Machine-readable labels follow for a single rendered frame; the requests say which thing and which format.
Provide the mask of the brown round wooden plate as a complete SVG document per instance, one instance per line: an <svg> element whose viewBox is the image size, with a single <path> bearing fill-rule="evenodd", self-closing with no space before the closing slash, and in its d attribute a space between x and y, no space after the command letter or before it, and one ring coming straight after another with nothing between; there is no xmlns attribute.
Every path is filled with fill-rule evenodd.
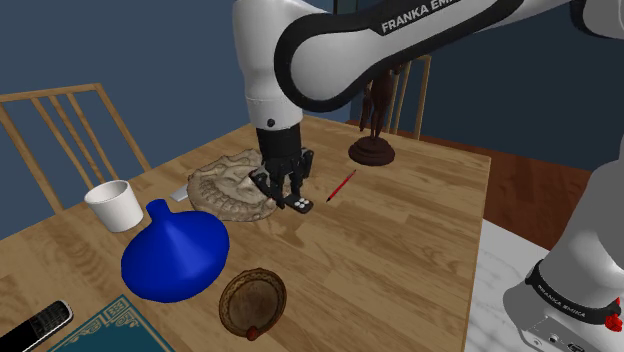
<svg viewBox="0 0 624 352"><path fill-rule="evenodd" d="M223 290L219 318L233 335L254 341L279 321L286 303L287 290L279 275L264 268L245 270Z"/></svg>

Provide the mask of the teal book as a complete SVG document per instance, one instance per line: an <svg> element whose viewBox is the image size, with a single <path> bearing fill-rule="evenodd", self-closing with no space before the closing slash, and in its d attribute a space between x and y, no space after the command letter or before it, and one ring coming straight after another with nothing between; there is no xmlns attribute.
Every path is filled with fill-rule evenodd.
<svg viewBox="0 0 624 352"><path fill-rule="evenodd" d="M47 352L175 352L124 296L120 295Z"/></svg>

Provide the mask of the beige carved stone relief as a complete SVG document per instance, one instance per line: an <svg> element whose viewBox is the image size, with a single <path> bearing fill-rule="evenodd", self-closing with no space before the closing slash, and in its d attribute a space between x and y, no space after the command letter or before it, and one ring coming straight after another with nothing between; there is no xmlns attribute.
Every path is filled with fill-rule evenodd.
<svg viewBox="0 0 624 352"><path fill-rule="evenodd" d="M221 221L254 222L270 216L276 203L265 196L248 174L261 164L258 150L247 149L197 169L189 176L187 194L195 210Z"/></svg>

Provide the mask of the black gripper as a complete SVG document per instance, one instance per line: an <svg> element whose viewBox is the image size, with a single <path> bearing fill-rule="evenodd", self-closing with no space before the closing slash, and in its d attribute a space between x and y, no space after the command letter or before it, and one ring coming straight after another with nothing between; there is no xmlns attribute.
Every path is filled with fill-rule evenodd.
<svg viewBox="0 0 624 352"><path fill-rule="evenodd" d="M269 172L292 169L291 190L299 191L303 180L310 175L314 152L302 148L299 124L281 130L257 128L256 134L264 166L251 171L249 178L262 194L272 199L280 209L284 209L282 186L271 180Z"/></svg>

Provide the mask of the white marble robot stand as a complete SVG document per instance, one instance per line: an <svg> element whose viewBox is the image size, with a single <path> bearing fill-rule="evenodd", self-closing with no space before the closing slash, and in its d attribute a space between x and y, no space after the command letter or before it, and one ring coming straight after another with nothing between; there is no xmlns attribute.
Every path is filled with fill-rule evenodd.
<svg viewBox="0 0 624 352"><path fill-rule="evenodd" d="M482 222L464 352L536 352L522 342L505 312L503 294L547 254L502 227Z"/></svg>

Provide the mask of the blue vase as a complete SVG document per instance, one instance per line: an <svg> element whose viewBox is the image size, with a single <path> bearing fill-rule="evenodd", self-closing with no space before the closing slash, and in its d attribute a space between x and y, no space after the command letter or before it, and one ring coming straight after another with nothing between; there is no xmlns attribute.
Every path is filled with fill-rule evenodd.
<svg viewBox="0 0 624 352"><path fill-rule="evenodd" d="M209 287L225 267L227 228L203 211L173 212L163 199L149 202L151 223L124 250L121 277L140 298L174 303Z"/></svg>

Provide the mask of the white cup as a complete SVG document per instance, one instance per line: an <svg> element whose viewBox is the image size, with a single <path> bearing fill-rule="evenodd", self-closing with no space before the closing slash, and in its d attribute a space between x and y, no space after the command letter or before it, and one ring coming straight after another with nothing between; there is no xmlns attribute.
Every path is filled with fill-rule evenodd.
<svg viewBox="0 0 624 352"><path fill-rule="evenodd" d="M112 180L89 190L84 201L112 233L127 231L143 219L143 210L128 181Z"/></svg>

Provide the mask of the wooden table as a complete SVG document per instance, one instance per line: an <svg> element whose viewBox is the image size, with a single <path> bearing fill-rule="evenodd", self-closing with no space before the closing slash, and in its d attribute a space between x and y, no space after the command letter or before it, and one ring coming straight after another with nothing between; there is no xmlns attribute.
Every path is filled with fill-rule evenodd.
<svg viewBox="0 0 624 352"><path fill-rule="evenodd" d="M301 126L316 154L302 192L314 208L226 223L226 267L201 294L175 304L132 294L120 259L149 216L113 234L80 204L0 241L0 336L64 299L74 318L45 351L125 294L178 352L462 352L489 157L386 135L394 162L362 167L347 156L363 135L355 126L312 116ZM257 267L281 276L287 306L249 342L224 329L218 301L233 277Z"/></svg>

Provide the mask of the dark brown figure statue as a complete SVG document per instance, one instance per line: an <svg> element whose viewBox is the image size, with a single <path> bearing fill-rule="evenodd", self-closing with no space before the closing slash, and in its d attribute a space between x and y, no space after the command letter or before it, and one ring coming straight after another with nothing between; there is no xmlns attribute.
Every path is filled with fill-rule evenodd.
<svg viewBox="0 0 624 352"><path fill-rule="evenodd" d="M384 71L364 91L359 128L363 131L368 118L371 118L370 135L358 139L348 150L350 158L361 165L383 166L394 160L394 149L380 137L392 100L392 92L393 73L391 70Z"/></svg>

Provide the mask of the red pen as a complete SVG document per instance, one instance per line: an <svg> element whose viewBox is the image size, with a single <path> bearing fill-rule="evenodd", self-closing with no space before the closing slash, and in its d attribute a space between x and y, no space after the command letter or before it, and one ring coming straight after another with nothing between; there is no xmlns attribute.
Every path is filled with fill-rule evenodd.
<svg viewBox="0 0 624 352"><path fill-rule="evenodd" d="M357 170L353 170L327 197L326 202L329 202L345 185L346 183L355 175Z"/></svg>

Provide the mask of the black phone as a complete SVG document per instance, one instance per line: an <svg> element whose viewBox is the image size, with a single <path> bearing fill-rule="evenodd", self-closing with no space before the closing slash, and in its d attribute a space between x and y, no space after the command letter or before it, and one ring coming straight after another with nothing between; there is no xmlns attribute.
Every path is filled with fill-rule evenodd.
<svg viewBox="0 0 624 352"><path fill-rule="evenodd" d="M0 352L31 352L73 319L64 300L57 300L0 337Z"/></svg>

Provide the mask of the small black remote control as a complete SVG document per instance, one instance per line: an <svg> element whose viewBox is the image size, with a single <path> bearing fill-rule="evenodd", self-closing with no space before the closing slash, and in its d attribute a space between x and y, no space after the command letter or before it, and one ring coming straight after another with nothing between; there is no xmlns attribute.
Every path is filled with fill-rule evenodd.
<svg viewBox="0 0 624 352"><path fill-rule="evenodd" d="M314 206L314 203L311 200L303 197L298 197L295 194L290 194L285 197L284 202L287 206L301 214L308 213Z"/></svg>

